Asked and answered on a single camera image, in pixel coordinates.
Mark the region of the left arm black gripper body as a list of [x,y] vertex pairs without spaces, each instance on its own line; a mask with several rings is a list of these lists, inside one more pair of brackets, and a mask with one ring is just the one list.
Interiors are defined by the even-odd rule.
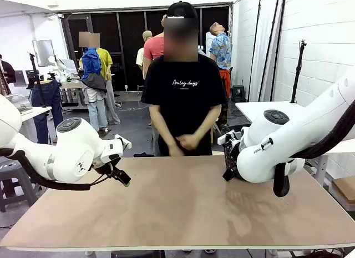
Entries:
[[121,158],[116,158],[94,170],[101,175],[119,175],[121,170],[116,167],[117,163],[120,162]]

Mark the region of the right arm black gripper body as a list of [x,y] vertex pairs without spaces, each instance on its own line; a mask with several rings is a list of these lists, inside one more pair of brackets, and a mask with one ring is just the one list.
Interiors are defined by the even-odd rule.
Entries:
[[241,148],[241,132],[230,131],[227,134],[227,168],[237,167],[237,158]]

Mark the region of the person's left hand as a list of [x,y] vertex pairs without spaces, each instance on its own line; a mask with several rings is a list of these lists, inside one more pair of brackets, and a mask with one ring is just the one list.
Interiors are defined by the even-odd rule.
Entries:
[[200,145],[202,141],[202,136],[193,133],[193,134],[184,134],[177,137],[179,144],[186,150],[195,150]]

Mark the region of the person's right hand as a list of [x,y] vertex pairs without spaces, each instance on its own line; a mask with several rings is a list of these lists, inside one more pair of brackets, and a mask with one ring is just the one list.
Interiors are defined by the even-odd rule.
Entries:
[[173,157],[180,157],[185,155],[184,152],[180,149],[180,147],[176,143],[168,145],[168,150],[169,150],[169,155]]

